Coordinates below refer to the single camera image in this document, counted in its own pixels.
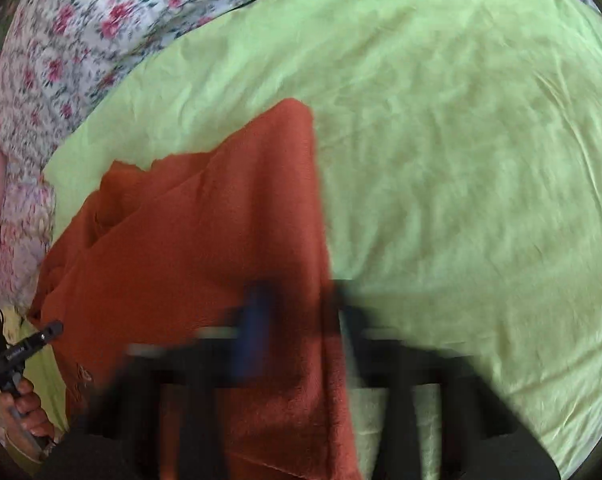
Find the floral fabric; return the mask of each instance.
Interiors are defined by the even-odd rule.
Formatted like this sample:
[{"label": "floral fabric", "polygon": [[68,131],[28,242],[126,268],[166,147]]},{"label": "floral fabric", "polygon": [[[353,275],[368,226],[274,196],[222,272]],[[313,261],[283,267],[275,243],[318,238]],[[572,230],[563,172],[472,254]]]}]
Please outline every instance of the floral fabric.
[{"label": "floral fabric", "polygon": [[54,220],[41,171],[61,142],[141,60],[251,1],[21,0],[0,58],[0,304],[24,314],[34,295]]}]

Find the yellow fabric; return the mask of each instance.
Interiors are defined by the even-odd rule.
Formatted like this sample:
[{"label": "yellow fabric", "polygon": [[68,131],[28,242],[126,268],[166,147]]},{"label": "yellow fabric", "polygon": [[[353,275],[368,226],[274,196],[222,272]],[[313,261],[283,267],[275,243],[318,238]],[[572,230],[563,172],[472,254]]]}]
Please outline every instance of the yellow fabric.
[{"label": "yellow fabric", "polygon": [[[56,235],[113,160],[209,150],[284,97],[315,113],[334,276],[406,341],[472,355],[570,475],[602,434],[601,17],[260,0],[145,60],[56,152]],[[364,471],[379,395],[351,396]]]}]

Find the orange cloth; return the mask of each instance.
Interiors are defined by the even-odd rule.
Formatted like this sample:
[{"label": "orange cloth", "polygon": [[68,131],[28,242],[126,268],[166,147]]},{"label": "orange cloth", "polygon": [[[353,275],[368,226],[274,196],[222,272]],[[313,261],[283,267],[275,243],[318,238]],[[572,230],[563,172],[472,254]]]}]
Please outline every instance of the orange cloth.
[{"label": "orange cloth", "polygon": [[149,171],[114,163],[49,252],[30,318],[53,343],[70,415],[130,343],[170,346],[222,324],[270,280],[267,377],[220,391],[232,478],[358,479],[310,110],[284,100],[211,153]]}]

